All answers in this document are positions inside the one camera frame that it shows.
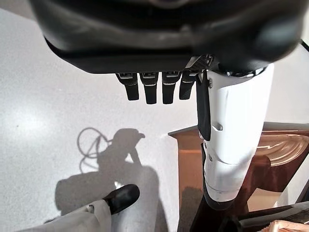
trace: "black shoe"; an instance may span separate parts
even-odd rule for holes
[[[131,184],[112,191],[103,200],[109,205],[111,214],[117,214],[136,202],[139,196],[139,187]]]

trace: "white floor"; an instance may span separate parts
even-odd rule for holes
[[[298,47],[276,65],[266,121],[309,122],[308,64]],[[62,61],[33,20],[3,9],[0,87],[1,231],[42,224],[128,183],[140,200],[113,217],[115,231],[177,230],[177,143],[167,133],[196,125],[195,91],[163,105],[159,84],[158,104],[146,105],[140,85],[140,100],[128,102],[114,74]],[[80,168],[81,153],[92,159]]]

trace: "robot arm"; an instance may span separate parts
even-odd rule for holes
[[[237,196],[265,119],[273,62],[298,44],[308,0],[30,0],[51,50],[89,73],[117,73],[128,99],[163,103],[197,84],[205,198]]]
[[[229,207],[245,178],[260,140],[273,70],[270,64],[244,77],[209,71],[202,87],[197,83],[197,95],[200,91],[209,95],[210,136],[202,147],[204,195],[214,209]]]

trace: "white trouser leg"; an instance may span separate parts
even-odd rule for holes
[[[52,222],[23,232],[110,232],[112,216],[105,200],[92,202]]]

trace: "person's leg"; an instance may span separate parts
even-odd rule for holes
[[[112,214],[128,208],[139,196],[140,190],[136,185],[126,185],[112,191],[103,200],[22,232],[110,232]]]

